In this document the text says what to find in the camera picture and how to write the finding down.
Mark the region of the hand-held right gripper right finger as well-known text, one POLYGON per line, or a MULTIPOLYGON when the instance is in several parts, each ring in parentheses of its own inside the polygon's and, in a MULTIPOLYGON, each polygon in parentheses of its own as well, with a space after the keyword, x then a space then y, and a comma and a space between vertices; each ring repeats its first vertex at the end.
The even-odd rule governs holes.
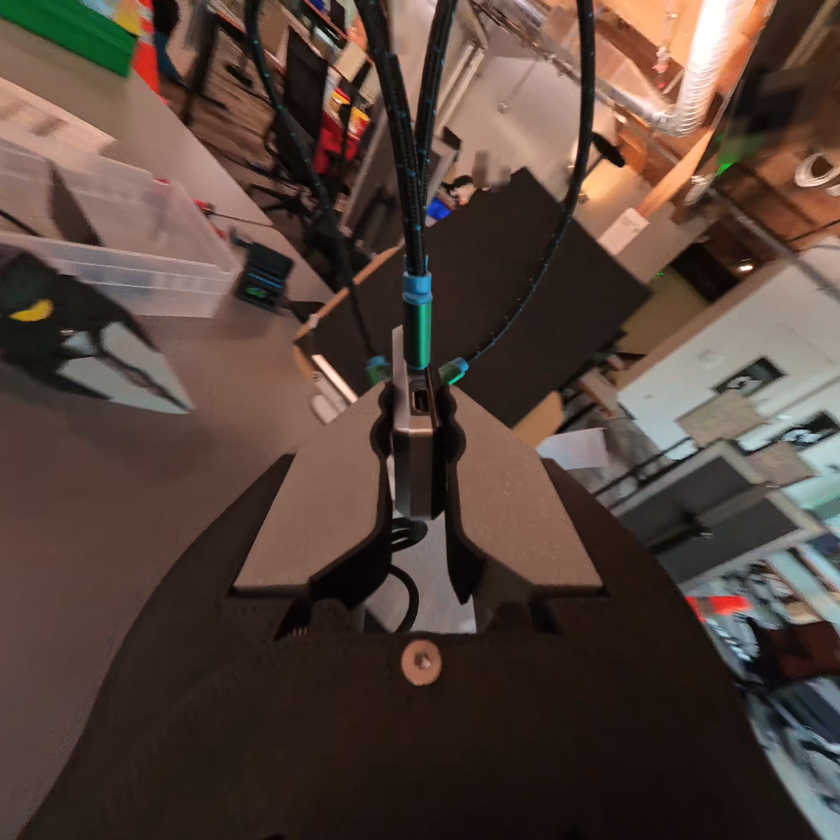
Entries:
POLYGON ((447 389, 448 578, 461 603, 590 596, 602 578, 534 448, 447 389))

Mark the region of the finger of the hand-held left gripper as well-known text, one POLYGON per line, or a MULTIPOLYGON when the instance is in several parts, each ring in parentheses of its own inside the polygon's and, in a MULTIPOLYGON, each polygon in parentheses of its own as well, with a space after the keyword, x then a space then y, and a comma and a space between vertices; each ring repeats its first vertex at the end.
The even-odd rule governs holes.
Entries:
POLYGON ((166 392, 159 385, 138 380, 116 364, 100 358, 67 360, 58 368, 57 374, 109 403, 173 415, 187 414, 193 409, 190 401, 166 392))
POLYGON ((123 322, 111 322, 100 331, 99 338, 106 353, 138 374, 147 389, 155 389, 186 412, 193 410, 192 399, 167 359, 142 334, 123 322))

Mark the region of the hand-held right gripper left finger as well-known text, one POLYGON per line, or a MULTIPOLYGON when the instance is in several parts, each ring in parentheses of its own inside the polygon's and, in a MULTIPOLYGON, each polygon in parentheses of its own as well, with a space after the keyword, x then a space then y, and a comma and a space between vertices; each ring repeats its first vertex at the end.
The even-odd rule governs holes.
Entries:
POLYGON ((389 387, 374 386, 301 446, 233 588, 362 604, 391 565, 389 387))

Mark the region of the silver hdmi hub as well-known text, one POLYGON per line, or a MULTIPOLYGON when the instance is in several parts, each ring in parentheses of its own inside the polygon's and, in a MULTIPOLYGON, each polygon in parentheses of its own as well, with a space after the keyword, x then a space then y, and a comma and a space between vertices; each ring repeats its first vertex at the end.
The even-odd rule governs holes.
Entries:
POLYGON ((392 332, 392 454, 395 507, 405 518, 435 520, 445 509, 445 425, 436 371, 404 359, 404 329, 392 332))

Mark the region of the white paper sheet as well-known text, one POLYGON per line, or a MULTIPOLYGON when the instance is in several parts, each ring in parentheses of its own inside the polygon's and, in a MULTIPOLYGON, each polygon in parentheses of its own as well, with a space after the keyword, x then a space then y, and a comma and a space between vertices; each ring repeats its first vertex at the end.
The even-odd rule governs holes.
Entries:
POLYGON ((604 469, 609 462, 604 432, 601 427, 588 427, 555 434, 537 446, 537 453, 566 470, 604 469))

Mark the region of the clear plastic storage box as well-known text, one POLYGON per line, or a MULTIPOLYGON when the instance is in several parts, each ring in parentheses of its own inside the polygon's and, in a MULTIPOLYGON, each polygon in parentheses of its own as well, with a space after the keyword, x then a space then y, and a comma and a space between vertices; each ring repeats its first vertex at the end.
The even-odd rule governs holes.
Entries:
POLYGON ((242 262, 184 189, 97 154, 48 150, 2 140, 2 245, 133 314, 214 318, 242 262))

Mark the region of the small black case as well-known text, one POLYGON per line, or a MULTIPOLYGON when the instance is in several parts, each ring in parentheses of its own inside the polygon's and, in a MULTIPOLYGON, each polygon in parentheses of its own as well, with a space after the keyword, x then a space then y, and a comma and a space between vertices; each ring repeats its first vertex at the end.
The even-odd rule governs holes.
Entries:
POLYGON ((272 248, 248 244, 243 269, 234 285, 234 297, 270 312, 289 309, 287 287, 294 266, 290 257, 272 248))

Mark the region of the grey metal cabinet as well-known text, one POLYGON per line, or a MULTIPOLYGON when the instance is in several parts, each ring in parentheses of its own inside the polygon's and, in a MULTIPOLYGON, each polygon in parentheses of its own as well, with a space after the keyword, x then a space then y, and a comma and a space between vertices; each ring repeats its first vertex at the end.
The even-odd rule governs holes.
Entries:
POLYGON ((826 533, 729 442, 644 479, 610 511, 687 594, 826 533))

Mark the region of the black panel with wooden edge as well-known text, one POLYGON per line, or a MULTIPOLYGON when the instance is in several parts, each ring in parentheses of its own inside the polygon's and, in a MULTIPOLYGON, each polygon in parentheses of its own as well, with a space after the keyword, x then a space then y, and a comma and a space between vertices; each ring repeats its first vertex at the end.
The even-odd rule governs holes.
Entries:
MULTIPOLYGON (((432 360, 469 361, 523 299, 558 206, 526 169, 426 231, 433 287, 432 360)), ((649 291, 576 221, 509 330, 458 387, 508 427, 614 345, 649 291)))

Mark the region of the green board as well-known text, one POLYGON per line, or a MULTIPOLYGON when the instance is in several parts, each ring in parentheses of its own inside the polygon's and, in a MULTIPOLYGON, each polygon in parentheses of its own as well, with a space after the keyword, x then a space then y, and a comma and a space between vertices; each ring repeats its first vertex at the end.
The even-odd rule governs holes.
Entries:
POLYGON ((80 1, 2 1, 1 17, 49 42, 110 70, 130 74, 138 36, 104 6, 80 1))

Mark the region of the white paper note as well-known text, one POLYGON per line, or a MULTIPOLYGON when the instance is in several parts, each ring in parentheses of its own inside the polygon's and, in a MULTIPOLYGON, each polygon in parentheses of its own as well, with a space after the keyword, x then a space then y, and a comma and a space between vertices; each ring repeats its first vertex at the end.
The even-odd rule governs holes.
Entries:
POLYGON ((649 219, 635 207, 628 207, 597 239, 597 243, 612 257, 619 255, 649 225, 649 219))

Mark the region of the black office chair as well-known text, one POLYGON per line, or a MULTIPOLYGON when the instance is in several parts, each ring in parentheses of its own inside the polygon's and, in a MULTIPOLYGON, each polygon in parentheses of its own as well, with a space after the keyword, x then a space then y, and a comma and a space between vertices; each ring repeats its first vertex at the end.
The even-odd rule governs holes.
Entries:
MULTIPOLYGON (((330 86, 328 61, 291 28, 286 42, 286 61, 281 74, 281 103, 291 120, 291 129, 302 144, 312 169, 330 200, 347 192, 346 179, 353 173, 362 139, 369 126, 359 92, 338 76, 330 86)), ((303 224, 317 215, 317 195, 307 166, 281 117, 274 117, 264 134, 264 147, 271 160, 269 178, 293 188, 273 192, 270 213, 283 212, 303 224)))

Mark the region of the silver flexible duct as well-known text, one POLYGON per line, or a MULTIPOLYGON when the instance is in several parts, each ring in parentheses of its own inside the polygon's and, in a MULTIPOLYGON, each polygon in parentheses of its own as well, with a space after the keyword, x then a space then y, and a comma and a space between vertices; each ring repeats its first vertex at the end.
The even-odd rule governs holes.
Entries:
POLYGON ((734 88, 775 5, 775 1, 700 4, 679 94, 659 124, 661 133, 682 138, 701 127, 718 90, 734 88))

